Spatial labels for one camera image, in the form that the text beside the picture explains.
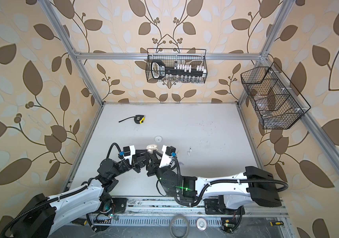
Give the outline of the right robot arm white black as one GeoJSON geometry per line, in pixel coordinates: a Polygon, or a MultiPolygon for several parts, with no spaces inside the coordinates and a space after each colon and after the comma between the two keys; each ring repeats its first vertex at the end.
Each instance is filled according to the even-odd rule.
{"type": "Polygon", "coordinates": [[[286,182],[253,166],[233,176],[203,178],[183,176],[174,154],[169,156],[150,149],[147,159],[147,174],[155,175],[164,195],[174,198],[181,206],[196,207],[207,198],[221,196],[225,208],[231,210],[251,202],[262,207],[279,207],[279,193],[288,189],[286,182]]]}

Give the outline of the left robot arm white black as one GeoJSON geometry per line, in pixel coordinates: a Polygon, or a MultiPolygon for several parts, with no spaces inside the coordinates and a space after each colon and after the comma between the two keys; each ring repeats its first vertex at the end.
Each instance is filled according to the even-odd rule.
{"type": "Polygon", "coordinates": [[[156,145],[136,150],[134,146],[120,148],[113,143],[111,148],[118,150],[119,162],[106,158],[97,170],[98,175],[89,178],[81,186],[64,193],[34,196],[24,209],[0,232],[1,238],[47,238],[62,226],[91,213],[103,209],[111,202],[110,191],[118,184],[117,176],[134,170],[140,172],[145,167],[156,145]]]}

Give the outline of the white round earbud case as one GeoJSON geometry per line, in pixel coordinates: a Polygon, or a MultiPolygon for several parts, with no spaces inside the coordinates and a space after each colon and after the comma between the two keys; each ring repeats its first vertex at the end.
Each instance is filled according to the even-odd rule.
{"type": "Polygon", "coordinates": [[[155,137],[155,142],[162,142],[162,137],[161,136],[156,136],[155,137]]]}

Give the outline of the black yellow tape measure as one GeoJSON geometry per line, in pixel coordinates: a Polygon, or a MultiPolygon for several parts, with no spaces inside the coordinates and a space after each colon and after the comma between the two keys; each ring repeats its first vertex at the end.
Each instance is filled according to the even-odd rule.
{"type": "Polygon", "coordinates": [[[134,122],[139,125],[139,124],[142,124],[144,122],[145,116],[144,115],[135,115],[133,117],[125,118],[125,119],[119,121],[119,123],[121,123],[121,122],[123,122],[125,120],[128,120],[128,119],[133,119],[134,122]]]}

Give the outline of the grey tape roll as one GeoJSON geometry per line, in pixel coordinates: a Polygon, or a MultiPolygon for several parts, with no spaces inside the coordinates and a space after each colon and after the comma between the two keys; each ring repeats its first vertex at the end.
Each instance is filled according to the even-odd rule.
{"type": "Polygon", "coordinates": [[[172,219],[170,220],[169,231],[172,238],[187,238],[190,232],[190,222],[185,216],[177,214],[173,216],[172,219]],[[185,228],[184,234],[182,234],[181,236],[177,236],[174,232],[174,228],[183,228],[183,227],[185,228]]]}

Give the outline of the white round disc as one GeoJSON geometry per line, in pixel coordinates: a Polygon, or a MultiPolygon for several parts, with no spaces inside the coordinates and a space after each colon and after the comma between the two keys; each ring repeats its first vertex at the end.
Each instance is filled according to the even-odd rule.
{"type": "Polygon", "coordinates": [[[200,231],[205,231],[208,226],[208,222],[206,221],[205,218],[198,218],[196,221],[196,227],[200,231]]]}

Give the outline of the black yellow screwdriver left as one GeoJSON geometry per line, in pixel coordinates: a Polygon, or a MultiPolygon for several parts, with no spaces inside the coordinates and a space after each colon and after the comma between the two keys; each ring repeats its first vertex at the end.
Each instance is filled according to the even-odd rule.
{"type": "Polygon", "coordinates": [[[88,224],[86,219],[77,218],[71,222],[74,225],[86,226],[88,224]]]}

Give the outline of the black yellow screwdriver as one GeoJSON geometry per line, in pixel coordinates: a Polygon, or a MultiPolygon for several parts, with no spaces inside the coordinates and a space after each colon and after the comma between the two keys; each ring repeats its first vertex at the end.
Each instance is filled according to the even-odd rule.
{"type": "Polygon", "coordinates": [[[74,225],[86,226],[88,224],[86,219],[77,218],[71,222],[74,225]]]}
{"type": "Polygon", "coordinates": [[[282,221],[271,221],[270,223],[270,226],[283,226],[284,223],[282,221]]]}

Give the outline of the black yellow screwdriver right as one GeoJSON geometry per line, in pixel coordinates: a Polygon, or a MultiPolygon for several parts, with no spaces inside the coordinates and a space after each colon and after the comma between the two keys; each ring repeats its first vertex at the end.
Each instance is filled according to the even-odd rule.
{"type": "Polygon", "coordinates": [[[283,226],[284,223],[282,221],[271,221],[270,223],[270,226],[283,226]]]}

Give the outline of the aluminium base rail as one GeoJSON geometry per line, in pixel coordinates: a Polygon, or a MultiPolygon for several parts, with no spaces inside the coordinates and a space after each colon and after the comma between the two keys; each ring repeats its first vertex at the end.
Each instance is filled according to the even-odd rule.
{"type": "Polygon", "coordinates": [[[211,201],[218,199],[207,199],[194,207],[181,206],[169,197],[114,197],[102,205],[98,199],[91,201],[80,201],[69,204],[69,198],[62,199],[50,204],[55,212],[55,217],[67,219],[69,222],[81,218],[90,213],[114,214],[114,215],[137,215],[137,216],[164,216],[168,214],[183,214],[196,216],[197,214],[207,216],[231,216],[238,214],[239,208],[225,208],[220,205],[211,205],[211,201]]]}

